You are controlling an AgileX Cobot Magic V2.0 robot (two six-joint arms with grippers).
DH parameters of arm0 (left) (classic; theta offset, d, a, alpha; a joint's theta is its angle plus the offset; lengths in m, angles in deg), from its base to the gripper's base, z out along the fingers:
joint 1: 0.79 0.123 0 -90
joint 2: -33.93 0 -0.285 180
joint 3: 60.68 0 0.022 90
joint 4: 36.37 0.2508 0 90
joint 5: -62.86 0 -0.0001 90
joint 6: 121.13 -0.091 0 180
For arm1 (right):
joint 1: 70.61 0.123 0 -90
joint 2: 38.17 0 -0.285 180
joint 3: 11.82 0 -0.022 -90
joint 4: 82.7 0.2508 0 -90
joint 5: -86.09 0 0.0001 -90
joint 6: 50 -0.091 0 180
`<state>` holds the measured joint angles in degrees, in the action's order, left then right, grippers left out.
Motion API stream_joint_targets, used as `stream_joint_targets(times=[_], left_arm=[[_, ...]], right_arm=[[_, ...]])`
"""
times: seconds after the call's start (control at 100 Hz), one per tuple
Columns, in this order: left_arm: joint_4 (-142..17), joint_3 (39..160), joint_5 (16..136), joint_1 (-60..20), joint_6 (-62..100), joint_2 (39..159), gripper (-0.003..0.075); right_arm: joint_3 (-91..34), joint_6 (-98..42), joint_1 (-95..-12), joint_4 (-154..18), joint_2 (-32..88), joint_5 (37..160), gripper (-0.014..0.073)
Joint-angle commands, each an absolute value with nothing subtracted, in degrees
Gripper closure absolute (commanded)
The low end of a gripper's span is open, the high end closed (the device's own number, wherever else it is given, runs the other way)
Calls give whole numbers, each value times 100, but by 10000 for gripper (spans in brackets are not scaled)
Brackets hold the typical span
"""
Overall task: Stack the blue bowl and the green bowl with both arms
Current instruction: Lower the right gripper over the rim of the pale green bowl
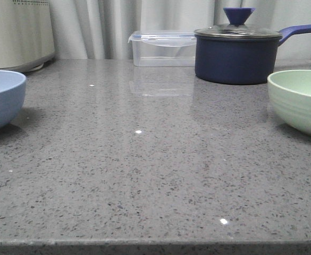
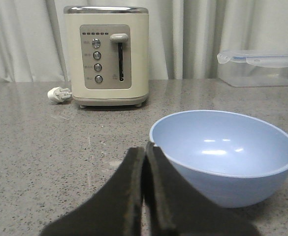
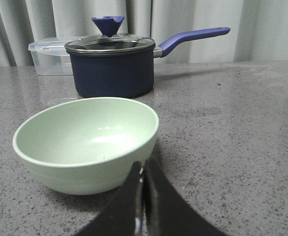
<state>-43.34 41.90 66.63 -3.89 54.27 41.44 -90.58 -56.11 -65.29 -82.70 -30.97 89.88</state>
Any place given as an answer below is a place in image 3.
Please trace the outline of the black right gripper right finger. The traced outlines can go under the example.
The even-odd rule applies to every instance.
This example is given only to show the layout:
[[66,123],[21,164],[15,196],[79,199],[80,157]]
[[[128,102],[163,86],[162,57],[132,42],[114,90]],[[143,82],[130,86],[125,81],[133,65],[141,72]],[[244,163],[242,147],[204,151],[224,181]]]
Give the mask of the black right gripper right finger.
[[150,236],[224,236],[225,233],[202,218],[167,180],[158,162],[144,166],[146,225]]

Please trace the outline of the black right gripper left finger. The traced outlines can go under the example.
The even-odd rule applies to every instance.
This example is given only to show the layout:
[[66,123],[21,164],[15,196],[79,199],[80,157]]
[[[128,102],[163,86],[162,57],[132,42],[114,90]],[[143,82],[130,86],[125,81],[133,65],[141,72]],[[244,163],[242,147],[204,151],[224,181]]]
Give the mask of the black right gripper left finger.
[[141,236],[143,226],[143,168],[134,162],[125,182],[103,211],[77,236]]

